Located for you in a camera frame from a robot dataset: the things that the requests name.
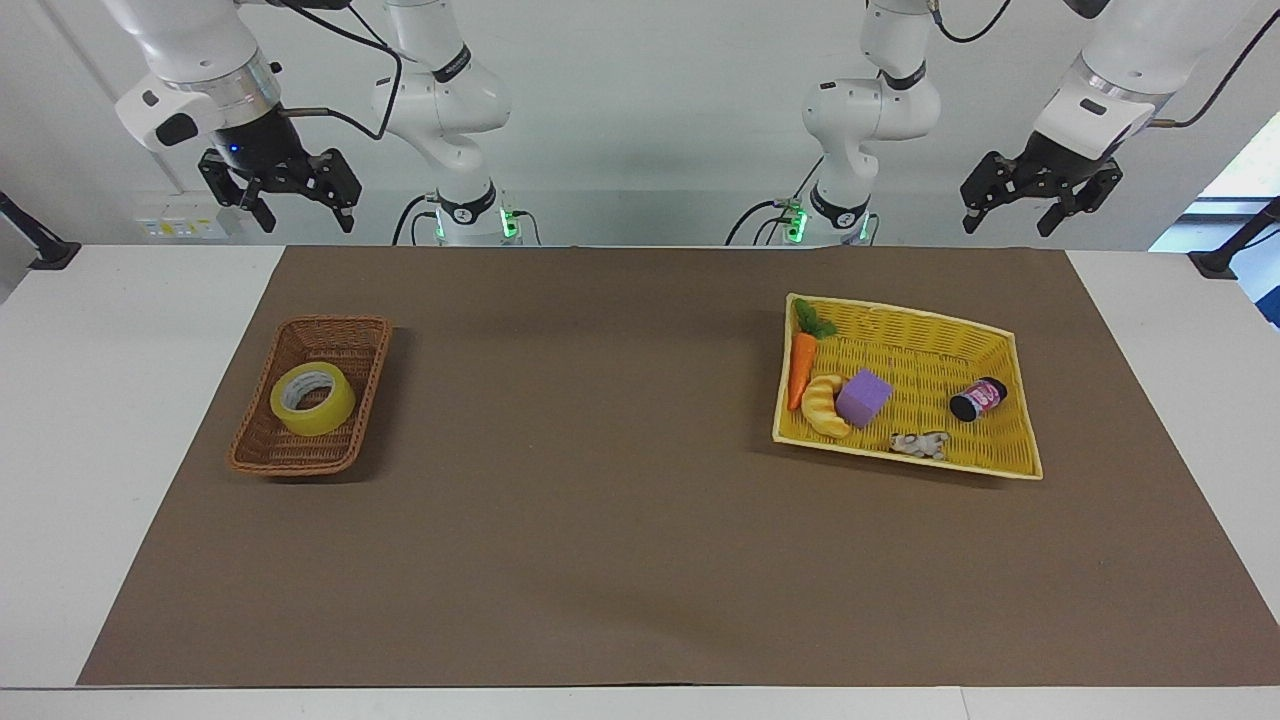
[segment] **toy carrot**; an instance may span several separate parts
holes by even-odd
[[[787,410],[800,407],[800,397],[809,384],[813,361],[818,357],[818,341],[836,334],[836,325],[823,320],[818,311],[804,300],[796,299],[796,319],[800,332],[791,341],[791,373],[787,375]]]

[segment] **purple foam cube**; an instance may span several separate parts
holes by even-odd
[[[893,386],[879,379],[870,370],[858,370],[858,374],[845,383],[836,398],[836,414],[849,423],[865,428],[876,414],[888,402]]]

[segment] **roll of tape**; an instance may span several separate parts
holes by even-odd
[[[308,392],[329,388],[320,405],[298,410]],[[329,363],[306,363],[284,373],[271,388],[271,413],[291,433],[303,437],[337,430],[356,409],[356,391],[342,370]]]

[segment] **brown paper mat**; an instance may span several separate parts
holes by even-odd
[[[1015,332],[1044,480],[773,445],[788,291]],[[397,324],[364,454],[237,475],[306,313]],[[1280,629],[1062,252],[291,247],[79,682],[1270,685]]]

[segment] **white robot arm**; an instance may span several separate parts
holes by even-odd
[[[1066,0],[1098,32],[1037,118],[1023,154],[992,151],[960,188],[974,232],[995,208],[1021,197],[1057,202],[1041,218],[1048,237],[1066,218],[1093,213],[1120,182],[1112,159],[1181,90],[1254,0]]]
[[[809,92],[805,128],[824,152],[805,199],[808,222],[797,242],[838,245],[859,236],[879,164],[868,140],[924,137],[938,122],[941,100],[925,76],[933,32],[925,0],[872,0],[863,23],[863,54],[881,69],[874,79],[837,79]]]
[[[511,118],[511,96],[471,56],[448,0],[385,0],[393,45],[410,60],[387,129],[412,145],[436,178],[438,237],[445,245],[513,245],[518,225],[503,206],[484,154],[466,137]],[[389,81],[374,90],[385,106]]]
[[[104,0],[142,47],[151,74],[116,102],[124,127],[161,151],[206,136],[200,172],[223,205],[248,210],[268,232],[275,217],[260,193],[301,195],[328,206],[344,232],[361,186],[335,149],[310,155],[283,114],[280,86],[233,0]],[[300,0],[315,9],[344,0]],[[241,187],[234,178],[243,179]]]

